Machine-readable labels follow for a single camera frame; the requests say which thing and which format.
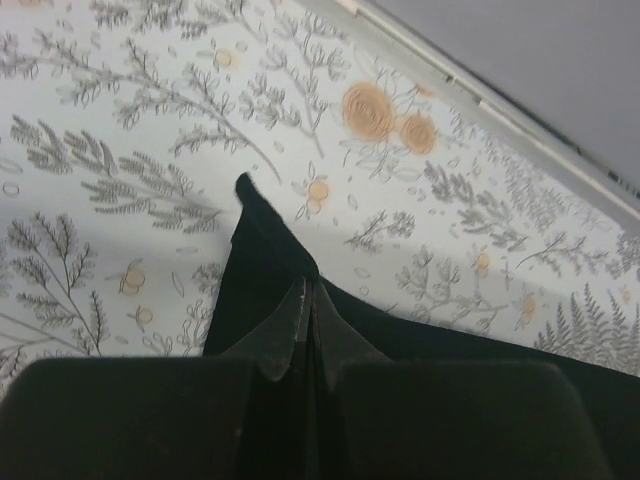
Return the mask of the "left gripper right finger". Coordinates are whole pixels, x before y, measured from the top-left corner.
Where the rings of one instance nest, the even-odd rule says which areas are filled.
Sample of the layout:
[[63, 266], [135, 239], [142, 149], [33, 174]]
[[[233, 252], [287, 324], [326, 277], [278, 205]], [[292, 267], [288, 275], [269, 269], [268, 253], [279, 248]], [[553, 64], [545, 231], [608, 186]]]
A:
[[583, 402], [554, 365], [394, 361], [318, 286], [312, 309], [325, 479], [610, 479]]

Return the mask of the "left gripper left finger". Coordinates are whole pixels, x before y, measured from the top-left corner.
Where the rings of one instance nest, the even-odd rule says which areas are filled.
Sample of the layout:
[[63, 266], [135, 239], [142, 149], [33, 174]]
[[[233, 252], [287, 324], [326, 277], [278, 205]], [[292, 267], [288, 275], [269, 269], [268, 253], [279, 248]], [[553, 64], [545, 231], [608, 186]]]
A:
[[299, 479], [308, 288], [218, 356], [49, 358], [1, 403], [5, 479]]

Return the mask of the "black t-shirt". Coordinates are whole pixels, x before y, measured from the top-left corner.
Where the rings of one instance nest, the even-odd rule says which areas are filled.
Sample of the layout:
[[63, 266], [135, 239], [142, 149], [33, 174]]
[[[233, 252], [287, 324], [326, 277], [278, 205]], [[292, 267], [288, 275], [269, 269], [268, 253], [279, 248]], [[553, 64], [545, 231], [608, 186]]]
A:
[[556, 366], [578, 392], [613, 470], [610, 479], [639, 475], [639, 381], [636, 377], [456, 330], [392, 316], [324, 279], [309, 252], [259, 193], [241, 175], [235, 193], [242, 206], [231, 251], [204, 343], [208, 356], [223, 354], [271, 315], [296, 282], [308, 288], [308, 317], [301, 327], [300, 374], [295, 411], [305, 423], [304, 464], [321, 476], [318, 456], [316, 374], [312, 309], [323, 286], [338, 314], [377, 350], [394, 361], [524, 360]]

